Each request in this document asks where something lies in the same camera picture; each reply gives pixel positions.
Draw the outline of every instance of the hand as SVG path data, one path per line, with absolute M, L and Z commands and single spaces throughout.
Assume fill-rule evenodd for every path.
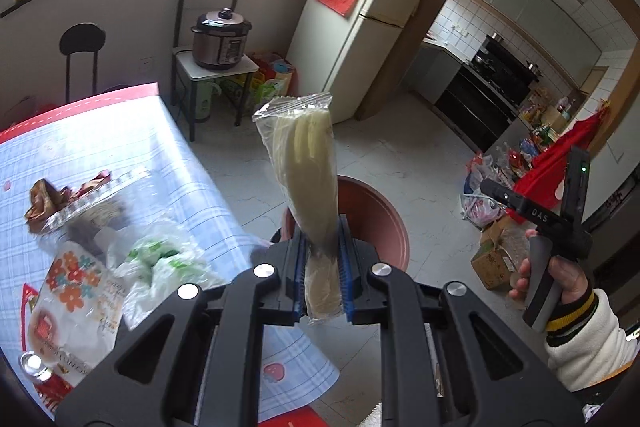
M 525 237 L 528 239 L 537 233 L 536 230 L 527 230 Z M 556 255 L 549 260 L 548 270 L 562 287 L 560 298 L 562 304 L 571 304 L 577 301 L 587 291 L 589 282 L 578 264 Z M 529 289 L 529 277 L 531 277 L 531 261 L 528 257 L 522 261 L 518 273 L 521 277 L 516 281 L 515 288 L 509 291 L 509 296 L 512 299 L 522 300 Z

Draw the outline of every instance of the white refrigerator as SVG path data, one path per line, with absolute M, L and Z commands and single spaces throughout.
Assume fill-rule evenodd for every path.
M 357 0 L 347 17 L 306 0 L 287 60 L 298 95 L 330 92 L 332 121 L 351 118 L 420 0 Z

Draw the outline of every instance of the electric pressure cooker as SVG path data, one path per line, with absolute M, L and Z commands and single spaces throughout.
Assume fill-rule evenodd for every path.
M 252 28 L 231 8 L 198 17 L 193 32 L 193 59 L 209 70 L 228 70 L 242 59 L 246 36 Z

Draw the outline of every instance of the tablecloth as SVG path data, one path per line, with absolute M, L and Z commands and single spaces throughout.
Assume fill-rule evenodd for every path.
M 79 187 L 103 169 L 114 178 L 138 166 L 159 172 L 172 211 L 227 280 L 250 267 L 252 250 L 265 245 L 242 231 L 157 93 L 150 85 L 100 95 L 0 133 L 0 348 L 38 403 L 17 363 L 22 285 L 40 288 L 52 261 L 24 222 L 38 179 Z M 338 378 L 298 328 L 266 327 L 262 356 L 260 421 L 312 402 Z

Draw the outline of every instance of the trash can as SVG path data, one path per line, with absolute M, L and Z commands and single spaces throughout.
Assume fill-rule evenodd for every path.
M 376 247 L 380 261 L 406 271 L 409 234 L 394 206 L 364 182 L 338 176 L 338 213 L 346 214 L 354 238 Z M 291 239 L 296 222 L 287 207 L 282 217 L 282 241 Z

